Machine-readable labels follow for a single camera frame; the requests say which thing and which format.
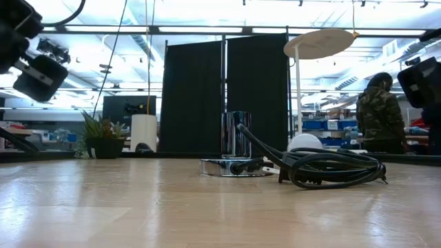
person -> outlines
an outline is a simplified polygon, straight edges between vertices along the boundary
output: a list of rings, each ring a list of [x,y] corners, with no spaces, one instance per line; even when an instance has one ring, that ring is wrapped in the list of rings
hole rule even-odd
[[[403,154],[407,146],[404,121],[389,73],[376,74],[357,101],[358,129],[368,152]]]

metal base plate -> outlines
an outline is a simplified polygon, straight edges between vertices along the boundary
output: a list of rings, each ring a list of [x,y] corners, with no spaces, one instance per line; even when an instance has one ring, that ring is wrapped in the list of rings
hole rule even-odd
[[[252,177],[271,176],[263,167],[272,167],[269,163],[251,163],[242,172],[232,172],[232,166],[250,161],[249,158],[201,159],[201,174],[209,176]]]

potted plant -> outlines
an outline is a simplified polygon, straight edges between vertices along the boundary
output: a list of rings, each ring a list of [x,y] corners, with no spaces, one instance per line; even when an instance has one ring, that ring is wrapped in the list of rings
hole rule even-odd
[[[83,137],[90,158],[118,158],[123,151],[124,138],[122,129],[124,124],[112,124],[99,116],[95,120],[90,114],[83,111]]]

black room divider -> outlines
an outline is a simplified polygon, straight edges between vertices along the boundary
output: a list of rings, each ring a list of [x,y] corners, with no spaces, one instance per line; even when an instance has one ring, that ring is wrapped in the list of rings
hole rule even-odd
[[[221,46],[216,41],[168,47],[160,152],[220,153]]]
[[[227,111],[250,112],[254,136],[280,151],[288,143],[286,42],[271,34],[227,43]]]

ceiling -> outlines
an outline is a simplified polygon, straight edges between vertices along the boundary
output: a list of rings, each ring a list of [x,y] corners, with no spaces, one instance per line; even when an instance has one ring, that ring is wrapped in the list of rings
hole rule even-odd
[[[71,15],[79,5],[79,0],[27,0],[43,16],[43,22],[59,21]],[[422,1],[366,1],[361,7],[361,1],[355,1],[354,8],[351,1],[264,1],[247,0],[243,5],[241,0],[128,0],[127,10],[124,13],[124,22],[130,25],[172,25],[172,26],[259,26],[296,28],[345,28],[352,29],[353,19],[355,28],[366,29],[435,29],[441,26],[441,0],[429,1],[425,8],[421,8]],[[71,23],[72,25],[118,25],[123,10],[124,0],[87,0],[82,13]],[[301,61],[301,89],[302,90],[329,90],[334,89],[346,78],[353,76],[357,70],[370,68],[376,61],[384,57],[383,46],[397,40],[398,48],[410,44],[415,39],[396,38],[388,36],[390,30],[367,30],[376,32],[373,37],[357,38],[353,45],[344,52],[324,59]],[[119,85],[126,89],[148,88],[148,50],[151,50],[150,83],[152,94],[161,97],[163,59],[165,42],[168,45],[219,41],[219,34],[137,34],[147,47],[139,45],[134,35],[121,34],[115,47],[112,58],[111,74],[106,79],[106,88]],[[89,32],[87,34],[54,34],[46,32],[39,38],[49,39],[53,44],[69,50],[72,62],[67,65],[70,72],[64,88],[92,88],[101,87],[104,74],[100,71],[100,64],[108,64],[115,44],[115,34],[104,32]],[[31,42],[31,52],[35,50],[38,39]],[[439,44],[430,50],[423,50],[421,56],[430,54],[439,56]],[[399,71],[399,66],[389,66],[382,63],[378,70],[391,73]],[[291,68],[293,89],[296,88],[295,67]],[[343,90],[362,90],[365,80],[371,75],[366,73],[356,83],[348,85]],[[1,75],[0,87],[12,87],[10,75]],[[59,92],[55,100],[49,103],[37,103],[40,107],[72,107],[91,108],[98,99],[97,92],[93,91]],[[104,92],[110,94],[145,94],[148,92]],[[0,90],[0,97],[21,98],[29,106],[35,106],[24,95],[12,90]],[[160,112],[161,98],[156,105]]]

